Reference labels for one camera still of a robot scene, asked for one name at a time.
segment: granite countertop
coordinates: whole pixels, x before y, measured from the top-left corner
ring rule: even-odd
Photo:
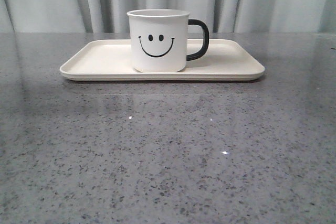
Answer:
[[[0,34],[0,223],[335,223],[336,35],[212,34],[250,82],[74,82],[114,34]]]

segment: white mug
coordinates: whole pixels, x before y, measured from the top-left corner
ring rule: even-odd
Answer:
[[[144,9],[127,12],[130,20],[132,65],[140,72],[178,72],[186,62],[202,57],[209,45],[205,23],[188,19],[189,12],[172,9]],[[187,55],[188,25],[201,26],[202,48]]]

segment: smile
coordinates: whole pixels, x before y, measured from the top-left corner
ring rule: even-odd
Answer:
[[[165,56],[166,54],[168,54],[169,51],[170,51],[170,50],[172,49],[172,47],[173,47],[174,39],[175,39],[175,38],[172,38],[172,43],[171,43],[171,45],[170,45],[170,48],[169,48],[165,53],[163,53],[163,54],[161,54],[161,55],[151,55],[151,54],[147,53],[145,49],[143,49],[143,46],[142,46],[142,43],[141,43],[141,36],[139,36],[139,41],[140,41],[140,45],[141,45],[142,51],[143,51],[145,54],[147,54],[148,56],[150,56],[150,57],[154,57],[154,58],[162,57],[162,56]]]

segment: rectangular tray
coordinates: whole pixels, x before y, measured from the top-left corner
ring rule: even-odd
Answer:
[[[201,39],[188,39],[188,54],[198,51],[202,43]],[[211,39],[207,53],[188,61],[180,72],[141,73],[131,66],[131,41],[110,39],[88,43],[59,70],[65,78],[75,81],[248,81],[262,76],[265,68],[238,43]]]

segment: black mug handle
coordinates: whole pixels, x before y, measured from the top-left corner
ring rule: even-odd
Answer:
[[[209,47],[209,29],[206,26],[205,23],[203,23],[202,21],[198,20],[198,19],[189,19],[188,20],[188,25],[198,25],[202,28],[203,30],[203,46],[201,47],[201,49],[191,55],[187,55],[187,61],[190,60],[196,60],[200,57],[202,57],[206,51],[208,50]]]

